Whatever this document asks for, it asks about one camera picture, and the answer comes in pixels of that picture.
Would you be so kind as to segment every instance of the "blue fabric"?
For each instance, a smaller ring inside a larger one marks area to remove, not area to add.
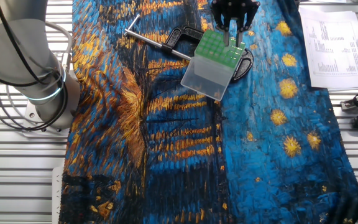
[[[310,87],[292,0],[261,1],[243,38],[254,67],[222,102],[180,85],[188,62],[123,36],[136,14],[134,30],[159,42],[214,27],[205,0],[74,1],[81,99],[60,223],[357,221],[356,178],[328,92]]]

